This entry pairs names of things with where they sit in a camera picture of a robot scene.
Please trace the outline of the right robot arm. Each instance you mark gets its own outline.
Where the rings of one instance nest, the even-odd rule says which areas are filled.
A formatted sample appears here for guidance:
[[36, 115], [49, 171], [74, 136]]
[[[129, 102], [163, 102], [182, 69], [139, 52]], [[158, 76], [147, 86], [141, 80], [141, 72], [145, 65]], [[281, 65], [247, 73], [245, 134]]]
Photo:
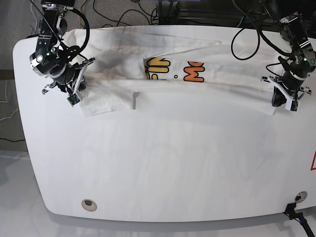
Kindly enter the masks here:
[[[81, 52], [87, 47], [90, 27], [87, 18], [74, 8], [73, 0], [42, 0], [42, 18], [39, 22], [39, 37], [35, 52], [30, 56], [30, 65], [39, 76], [51, 78], [53, 83], [42, 90], [43, 94], [56, 91], [67, 93], [67, 100], [73, 106], [83, 100], [81, 92], [86, 89], [84, 72], [95, 61], [87, 59]], [[65, 13], [78, 15], [85, 23], [86, 35], [82, 46], [67, 46], [63, 35], [67, 29]]]

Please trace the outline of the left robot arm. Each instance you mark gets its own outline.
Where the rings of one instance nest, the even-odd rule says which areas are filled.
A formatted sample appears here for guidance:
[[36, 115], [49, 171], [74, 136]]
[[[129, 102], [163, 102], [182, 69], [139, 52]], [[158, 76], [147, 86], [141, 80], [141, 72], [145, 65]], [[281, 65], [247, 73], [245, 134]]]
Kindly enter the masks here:
[[249, 19], [257, 32], [258, 41], [264, 41], [280, 54], [278, 64], [284, 69], [284, 74], [271, 72], [269, 77], [261, 80], [274, 87], [272, 106], [284, 105], [286, 110], [298, 112], [300, 100], [312, 91], [303, 87], [303, 82], [316, 69], [316, 52], [308, 36], [313, 31], [316, 17], [316, 2], [314, 0], [263, 0], [261, 6], [270, 16], [271, 26], [278, 28], [283, 40], [289, 43], [290, 52], [285, 52], [273, 44], [263, 33], [262, 20], [256, 20], [237, 1], [233, 5]]

